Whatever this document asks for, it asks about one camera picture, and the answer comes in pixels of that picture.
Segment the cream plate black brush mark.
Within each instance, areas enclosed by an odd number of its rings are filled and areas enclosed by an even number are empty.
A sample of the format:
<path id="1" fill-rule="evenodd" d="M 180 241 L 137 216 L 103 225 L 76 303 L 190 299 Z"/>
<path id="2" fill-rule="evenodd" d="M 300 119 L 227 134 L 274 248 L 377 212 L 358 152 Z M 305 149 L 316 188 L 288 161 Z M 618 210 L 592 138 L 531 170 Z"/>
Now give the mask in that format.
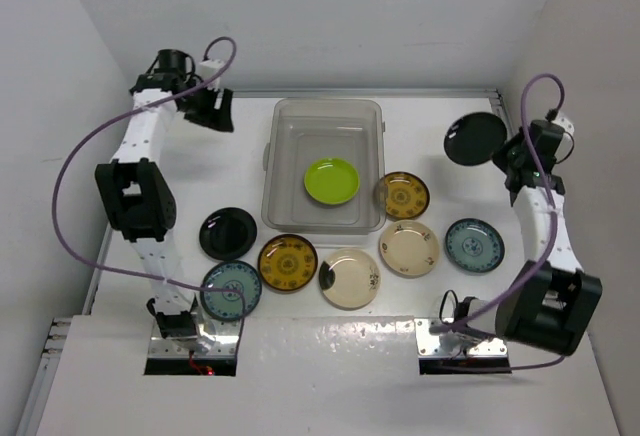
<path id="1" fill-rule="evenodd" d="M 342 310 L 370 304 L 379 291 L 381 275 L 373 258 L 361 249 L 343 248 L 321 263 L 318 280 L 324 298 Z"/>

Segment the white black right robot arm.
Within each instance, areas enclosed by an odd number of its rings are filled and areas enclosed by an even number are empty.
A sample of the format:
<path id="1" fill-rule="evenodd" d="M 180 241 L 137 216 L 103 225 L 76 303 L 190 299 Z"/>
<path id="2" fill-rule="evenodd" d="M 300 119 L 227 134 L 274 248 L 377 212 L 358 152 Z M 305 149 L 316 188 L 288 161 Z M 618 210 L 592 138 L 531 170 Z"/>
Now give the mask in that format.
<path id="1" fill-rule="evenodd" d="M 578 348 L 602 283 L 575 256 L 564 218 L 566 188 L 553 173 L 561 143 L 574 133 L 563 113 L 554 120 L 533 120 L 512 138 L 489 113 L 466 115 L 449 128 L 444 149 L 450 160 L 462 166 L 492 162 L 504 174 L 524 263 L 509 288 L 493 300 L 468 296 L 457 303 L 444 331 L 476 340 L 498 337 L 562 357 Z"/>

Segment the black glossy plate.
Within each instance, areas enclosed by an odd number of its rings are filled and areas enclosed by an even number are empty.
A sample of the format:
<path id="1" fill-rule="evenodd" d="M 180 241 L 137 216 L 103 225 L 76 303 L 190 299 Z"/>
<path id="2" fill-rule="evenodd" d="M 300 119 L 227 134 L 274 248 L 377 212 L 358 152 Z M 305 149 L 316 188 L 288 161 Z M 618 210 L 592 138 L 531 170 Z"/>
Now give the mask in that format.
<path id="1" fill-rule="evenodd" d="M 506 125 L 498 116 L 474 112 L 462 116 L 449 127 L 443 148 L 454 163 L 477 166 L 488 162 L 506 139 Z"/>
<path id="2" fill-rule="evenodd" d="M 219 261 L 245 255 L 257 238 L 253 216 L 238 207 L 221 208 L 210 214 L 199 229 L 199 244 L 209 257 Z"/>

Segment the blue white floral plate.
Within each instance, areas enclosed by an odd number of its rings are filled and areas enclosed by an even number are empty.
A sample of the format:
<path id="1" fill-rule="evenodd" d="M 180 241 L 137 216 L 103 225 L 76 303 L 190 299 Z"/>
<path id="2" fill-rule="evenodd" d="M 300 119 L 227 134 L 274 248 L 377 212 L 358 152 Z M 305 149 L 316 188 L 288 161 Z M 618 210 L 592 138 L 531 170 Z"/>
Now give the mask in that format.
<path id="1" fill-rule="evenodd" d="M 222 262 L 204 277 L 200 305 L 213 319 L 234 322 L 248 316 L 260 302 L 262 283 L 256 269 L 243 261 Z"/>
<path id="2" fill-rule="evenodd" d="M 500 266 L 505 245 L 489 223 L 475 218 L 454 222 L 445 233 L 445 252 L 451 263 L 463 271 L 485 274 Z"/>

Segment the cream plate red black characters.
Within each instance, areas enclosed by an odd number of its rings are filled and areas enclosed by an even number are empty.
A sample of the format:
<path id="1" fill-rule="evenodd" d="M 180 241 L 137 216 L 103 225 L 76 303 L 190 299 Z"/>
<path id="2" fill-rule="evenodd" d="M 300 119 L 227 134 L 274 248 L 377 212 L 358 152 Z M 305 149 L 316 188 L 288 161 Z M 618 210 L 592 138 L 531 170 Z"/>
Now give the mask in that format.
<path id="1" fill-rule="evenodd" d="M 392 271 L 405 278 L 418 278 L 435 269 L 440 245 L 435 233 L 426 225 L 401 220 L 382 232 L 379 252 Z"/>

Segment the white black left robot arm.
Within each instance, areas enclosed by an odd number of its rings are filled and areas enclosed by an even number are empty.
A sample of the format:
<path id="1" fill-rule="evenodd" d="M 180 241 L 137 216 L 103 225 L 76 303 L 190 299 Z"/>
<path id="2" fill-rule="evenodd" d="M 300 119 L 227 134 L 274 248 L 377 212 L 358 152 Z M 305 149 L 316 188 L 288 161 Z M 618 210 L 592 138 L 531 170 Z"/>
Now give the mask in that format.
<path id="1" fill-rule="evenodd" d="M 233 93 L 217 82 L 200 88 L 195 61 L 174 49 L 158 52 L 131 93 L 136 115 L 111 161 L 97 165 L 95 179 L 111 227 L 152 275 L 147 309 L 163 338 L 189 349 L 199 341 L 195 293 L 175 286 L 183 268 L 172 234 L 177 203 L 160 170 L 166 134 L 175 117 L 219 132 L 234 129 Z"/>

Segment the yellow patterned plate dark rim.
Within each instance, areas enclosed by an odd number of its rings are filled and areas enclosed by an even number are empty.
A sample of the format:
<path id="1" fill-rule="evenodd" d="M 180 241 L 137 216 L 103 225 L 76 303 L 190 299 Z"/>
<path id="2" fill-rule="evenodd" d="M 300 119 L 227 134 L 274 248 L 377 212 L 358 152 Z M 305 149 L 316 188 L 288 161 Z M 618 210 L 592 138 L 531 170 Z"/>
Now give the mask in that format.
<path id="1" fill-rule="evenodd" d="M 428 186 L 412 173 L 390 172 L 381 178 L 379 186 L 386 216 L 393 220 L 418 218 L 430 205 Z"/>

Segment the lime green plate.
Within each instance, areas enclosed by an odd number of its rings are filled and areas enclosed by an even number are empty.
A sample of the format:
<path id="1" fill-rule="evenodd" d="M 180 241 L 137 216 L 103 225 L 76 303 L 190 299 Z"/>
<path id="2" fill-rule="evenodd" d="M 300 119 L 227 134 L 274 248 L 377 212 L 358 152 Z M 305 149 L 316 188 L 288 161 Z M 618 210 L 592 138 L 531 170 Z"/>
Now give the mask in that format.
<path id="1" fill-rule="evenodd" d="M 360 189 L 356 168 L 341 158 L 321 158 L 313 162 L 303 177 L 305 190 L 318 203 L 337 206 L 353 199 Z"/>

